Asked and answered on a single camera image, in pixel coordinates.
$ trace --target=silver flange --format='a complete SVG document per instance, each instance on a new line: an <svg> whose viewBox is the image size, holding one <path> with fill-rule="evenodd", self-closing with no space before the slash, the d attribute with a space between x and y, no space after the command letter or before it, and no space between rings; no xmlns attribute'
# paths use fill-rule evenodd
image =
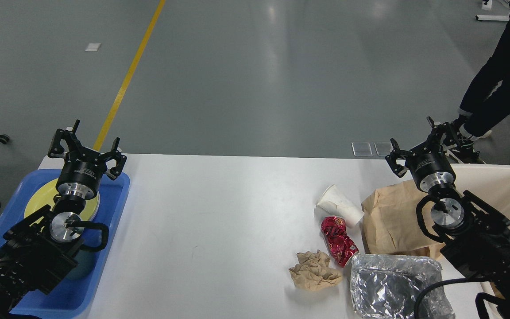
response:
<svg viewBox="0 0 510 319"><path fill-rule="evenodd" d="M452 184L454 182L454 176L447 171L438 171L432 173L421 181L419 187L423 192L429 192L433 186L438 184Z"/></svg>
<svg viewBox="0 0 510 319"><path fill-rule="evenodd" d="M447 212L432 208L430 216L434 223L452 230L462 224L464 221L464 209L460 205L460 202L453 198L443 198L440 200L444 203Z"/></svg>
<svg viewBox="0 0 510 319"><path fill-rule="evenodd" d="M58 186L61 195L75 195L83 199L93 198L93 191L86 185L79 183L64 183Z"/></svg>
<svg viewBox="0 0 510 319"><path fill-rule="evenodd" d="M79 222L80 216L73 212L62 212L50 222L50 235L57 242L71 242L79 238L83 227L66 227L66 222Z"/></svg>

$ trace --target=red wrapper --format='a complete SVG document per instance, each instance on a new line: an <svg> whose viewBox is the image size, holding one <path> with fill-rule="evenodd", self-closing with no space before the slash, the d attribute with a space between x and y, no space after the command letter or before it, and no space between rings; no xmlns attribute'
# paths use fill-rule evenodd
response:
<svg viewBox="0 0 510 319"><path fill-rule="evenodd" d="M346 234L346 221L338 216L328 216L322 220L322 233L326 237L330 255L345 267L348 260L359 252L354 241Z"/></svg>

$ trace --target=paper cup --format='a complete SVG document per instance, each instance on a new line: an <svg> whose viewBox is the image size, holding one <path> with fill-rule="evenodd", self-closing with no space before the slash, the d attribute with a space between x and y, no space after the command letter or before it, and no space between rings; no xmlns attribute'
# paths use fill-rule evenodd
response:
<svg viewBox="0 0 510 319"><path fill-rule="evenodd" d="M357 208L340 190L332 185L322 195L316 204L329 214L340 216L346 221L346 226L352 228L363 218L363 212Z"/></svg>

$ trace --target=yellow floor line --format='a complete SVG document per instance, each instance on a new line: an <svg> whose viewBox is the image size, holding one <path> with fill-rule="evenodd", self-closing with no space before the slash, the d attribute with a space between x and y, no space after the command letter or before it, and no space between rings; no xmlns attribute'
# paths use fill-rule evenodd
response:
<svg viewBox="0 0 510 319"><path fill-rule="evenodd" d="M104 125L101 126L101 130L100 130L99 135L97 136L97 140L93 144L93 149L95 149L96 151L99 151L102 144L104 143L105 136L108 134L109 128L111 127L113 119L115 118L117 110L119 109L119 105L121 104L121 101L123 100L123 97L125 96L125 91L127 91L129 83L131 82L131 78L133 78L133 74L135 73L137 65L139 64L139 60L141 59L141 56L143 55L143 51L144 51L145 47L147 47L148 39L150 38L152 30L155 27L156 21L158 20L158 16L160 15L160 12L162 11L162 7L164 7L165 1L166 0L160 0L160 2L158 3L158 6L156 7L156 10L155 10L155 14L152 16L152 19L151 19L151 22L147 28L147 31L145 32L145 35L143 36L143 40L141 40L139 49L137 49L137 53L135 54L135 57L133 58L133 62L131 62L131 66L129 67L129 70L127 71L127 74L125 75L125 78L123 79L121 88L117 92L117 97L115 98L115 101L113 101L113 105L112 105L111 109L109 110L108 116L105 118Z"/></svg>

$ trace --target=blue tray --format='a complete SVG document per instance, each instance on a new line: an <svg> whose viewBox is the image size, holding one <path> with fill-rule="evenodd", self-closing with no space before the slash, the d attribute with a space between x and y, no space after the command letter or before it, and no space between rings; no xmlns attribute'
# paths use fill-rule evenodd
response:
<svg viewBox="0 0 510 319"><path fill-rule="evenodd" d="M0 216L0 247L5 243L3 234L23 219L25 207L31 196L59 175L60 170L36 170L23 178ZM38 290L27 293L13 308L12 313L36 315L43 319L72 319L83 313L90 305L125 206L129 192L129 176L122 173L116 180L110 180L105 176L101 180L99 192L100 206L93 221L109 226L109 242L104 250L95 253L95 265L91 272L81 279L64 279L48 295ZM85 244L96 246L100 242L98 231L87 230L82 236Z"/></svg>

